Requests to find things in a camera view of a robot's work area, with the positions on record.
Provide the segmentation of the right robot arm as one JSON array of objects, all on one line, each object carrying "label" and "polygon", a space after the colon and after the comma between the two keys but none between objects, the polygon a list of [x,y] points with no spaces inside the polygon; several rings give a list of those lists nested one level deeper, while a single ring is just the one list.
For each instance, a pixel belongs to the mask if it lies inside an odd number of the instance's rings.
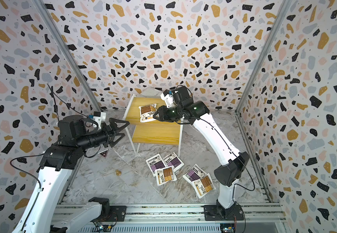
[{"label": "right robot arm", "polygon": [[175,122],[194,126],[214,150],[220,166],[214,170],[219,182],[219,196],[214,210],[206,209],[208,220],[244,219],[241,206],[236,202],[237,191],[242,188],[239,183],[242,172],[250,159],[247,152],[237,149],[215,123],[210,110],[202,101],[194,101],[191,91],[183,85],[161,94],[165,102],[154,114],[154,119],[161,122]]}]

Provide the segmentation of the brown coffee bag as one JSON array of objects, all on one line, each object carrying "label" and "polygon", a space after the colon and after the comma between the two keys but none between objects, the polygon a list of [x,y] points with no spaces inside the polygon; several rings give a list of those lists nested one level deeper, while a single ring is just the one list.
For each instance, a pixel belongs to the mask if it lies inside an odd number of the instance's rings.
[{"label": "brown coffee bag", "polygon": [[191,182],[196,195],[199,199],[202,199],[209,192],[216,190],[211,175],[207,173],[204,177],[199,178]]},{"label": "brown coffee bag", "polygon": [[158,186],[177,180],[173,166],[162,168],[162,169],[157,169],[155,171],[155,175],[156,175],[156,182]]},{"label": "brown coffee bag", "polygon": [[157,111],[156,106],[157,106],[156,103],[152,103],[152,104],[148,104],[148,105],[144,105],[144,106],[139,107],[140,122],[141,123],[147,123],[147,122],[155,121],[153,116]]}]

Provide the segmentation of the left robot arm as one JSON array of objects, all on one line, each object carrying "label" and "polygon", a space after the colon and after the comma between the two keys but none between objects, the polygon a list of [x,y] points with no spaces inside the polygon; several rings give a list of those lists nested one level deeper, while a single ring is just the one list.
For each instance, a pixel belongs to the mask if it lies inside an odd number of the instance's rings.
[{"label": "left robot arm", "polygon": [[15,233],[74,233],[90,222],[110,217],[109,200],[92,198],[77,213],[60,223],[51,223],[61,193],[78,160],[85,157],[90,148],[114,147],[125,136],[122,130],[130,124],[115,118],[106,123],[101,112],[94,116],[96,119],[71,115],[58,122],[58,141],[42,154],[35,190],[13,230]]}]

